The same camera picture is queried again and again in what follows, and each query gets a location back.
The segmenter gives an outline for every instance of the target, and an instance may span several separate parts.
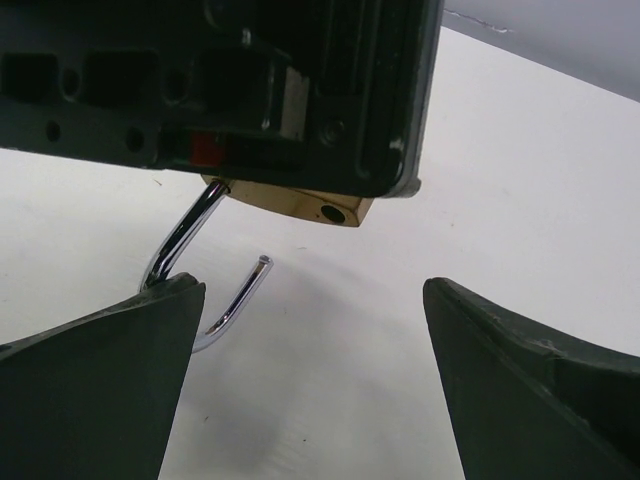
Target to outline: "brass padlock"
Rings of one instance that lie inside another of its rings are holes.
[[[211,183],[216,177],[203,176]],[[359,227],[372,198],[351,197],[335,193],[276,187],[243,180],[226,181],[229,196],[254,207],[289,217],[342,227]]]

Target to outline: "screw hole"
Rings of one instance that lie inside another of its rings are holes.
[[[332,205],[324,205],[320,211],[322,212],[322,215],[324,215],[324,217],[329,220],[332,223],[335,223],[336,225],[342,225],[346,220],[347,217],[344,216],[344,213],[342,213],[340,210],[338,210],[336,207],[332,206]]]
[[[164,78],[167,100],[177,102],[187,94],[187,76],[180,70],[169,70]]]
[[[58,140],[60,140],[60,125],[58,125],[57,122],[51,120],[49,123],[47,123],[46,133],[47,138],[50,142],[57,142]]]
[[[75,70],[67,68],[62,74],[62,91],[72,97],[80,90],[80,75]]]
[[[139,152],[144,147],[144,134],[137,128],[131,127],[127,131],[125,143],[130,152]]]

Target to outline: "white backdrop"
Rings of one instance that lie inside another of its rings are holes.
[[[421,177],[357,230],[223,202],[176,271],[219,312],[161,478],[462,479],[421,288],[448,276],[640,355],[640,105],[443,31]],[[196,176],[0,152],[0,342],[132,295]]]

